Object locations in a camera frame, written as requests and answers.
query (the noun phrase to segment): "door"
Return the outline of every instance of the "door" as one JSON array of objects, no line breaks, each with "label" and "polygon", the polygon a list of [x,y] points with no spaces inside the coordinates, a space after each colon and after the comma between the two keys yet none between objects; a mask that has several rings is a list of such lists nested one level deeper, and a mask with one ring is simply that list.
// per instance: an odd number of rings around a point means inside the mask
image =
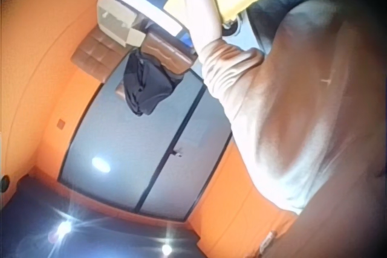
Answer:
[{"label": "door", "polygon": [[222,106],[206,90],[140,213],[185,220],[222,157],[230,134]]},{"label": "door", "polygon": [[[127,59],[104,84],[85,114],[68,150],[60,181],[93,199],[132,211],[202,82],[188,72],[151,115],[138,117],[115,93]],[[96,167],[95,161],[104,167]]]}]

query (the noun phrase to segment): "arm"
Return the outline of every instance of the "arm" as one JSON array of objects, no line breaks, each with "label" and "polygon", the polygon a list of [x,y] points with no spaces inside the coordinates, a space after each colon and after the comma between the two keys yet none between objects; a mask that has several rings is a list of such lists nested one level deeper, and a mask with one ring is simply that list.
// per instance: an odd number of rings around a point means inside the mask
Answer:
[{"label": "arm", "polygon": [[222,29],[215,0],[185,0],[189,31],[199,56],[209,43],[221,39]]},{"label": "arm", "polygon": [[185,0],[185,3],[192,42],[203,64],[204,83],[211,95],[219,99],[231,121],[263,56],[257,49],[242,51],[222,40],[215,0]]}]

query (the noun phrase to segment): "door handle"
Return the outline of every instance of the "door handle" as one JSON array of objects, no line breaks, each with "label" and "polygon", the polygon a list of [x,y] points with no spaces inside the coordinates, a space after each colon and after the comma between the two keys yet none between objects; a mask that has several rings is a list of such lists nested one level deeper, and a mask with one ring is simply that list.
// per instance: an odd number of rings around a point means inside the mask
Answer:
[{"label": "door handle", "polygon": [[181,149],[178,149],[178,150],[172,150],[171,152],[172,155],[176,156],[176,157],[182,157],[183,154],[181,153]]}]

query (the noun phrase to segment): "black backpack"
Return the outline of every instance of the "black backpack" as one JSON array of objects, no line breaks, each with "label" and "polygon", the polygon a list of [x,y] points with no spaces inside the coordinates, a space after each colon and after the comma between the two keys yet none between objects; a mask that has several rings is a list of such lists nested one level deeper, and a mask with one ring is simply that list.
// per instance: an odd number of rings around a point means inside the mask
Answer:
[{"label": "black backpack", "polygon": [[168,71],[154,56],[136,49],[129,55],[123,76],[126,102],[137,116],[149,115],[182,79],[183,76]]}]

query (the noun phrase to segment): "white long-sleeve shirt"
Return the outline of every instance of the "white long-sleeve shirt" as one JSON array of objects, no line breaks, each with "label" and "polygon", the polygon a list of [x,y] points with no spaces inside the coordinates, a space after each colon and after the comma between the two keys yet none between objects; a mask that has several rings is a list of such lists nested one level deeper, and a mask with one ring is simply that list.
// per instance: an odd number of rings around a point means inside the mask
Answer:
[{"label": "white long-sleeve shirt", "polygon": [[254,185],[279,208],[299,214],[338,166],[384,152],[381,58],[330,1],[289,12],[266,58],[216,40],[200,60]]}]

